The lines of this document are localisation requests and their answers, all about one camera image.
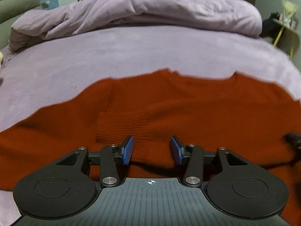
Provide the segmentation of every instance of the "headboard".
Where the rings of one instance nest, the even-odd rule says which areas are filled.
[[[0,49],[8,44],[11,25],[26,11],[42,9],[40,0],[0,1]]]

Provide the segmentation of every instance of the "purple bed sheet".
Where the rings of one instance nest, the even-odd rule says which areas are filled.
[[[151,2],[157,6],[151,10],[148,0],[145,4],[137,2],[133,10],[129,10],[132,13],[137,10],[136,6],[141,6],[141,16],[116,18],[115,13],[111,14],[114,9],[98,10],[94,7],[98,1],[73,3],[50,12],[32,11],[13,25],[11,49],[45,42],[18,52],[8,48],[3,50],[6,61],[0,73],[3,79],[0,86],[0,131],[43,106],[72,99],[100,79],[149,73],[161,68],[206,78],[226,78],[237,71],[259,80],[276,82],[294,99],[301,99],[301,73],[283,52],[254,38],[261,31],[261,19],[258,11],[245,2],[180,0],[187,1],[184,7],[175,0],[170,5],[176,10],[186,11],[186,16],[177,19],[177,16],[168,17],[160,3]],[[77,9],[77,6],[83,6],[83,9]],[[241,10],[246,7],[249,13]],[[195,17],[202,9],[206,12]],[[57,24],[51,23],[55,16],[58,16]],[[89,16],[95,20],[87,21]],[[89,23],[100,23],[106,16],[113,17],[115,25],[127,26],[103,28],[111,19],[97,27]],[[134,26],[129,21],[174,25]],[[193,26],[188,24],[191,21],[194,21]],[[102,29],[87,32],[83,29],[84,24],[89,30]],[[18,217],[12,193],[0,191],[0,225],[8,226]]]

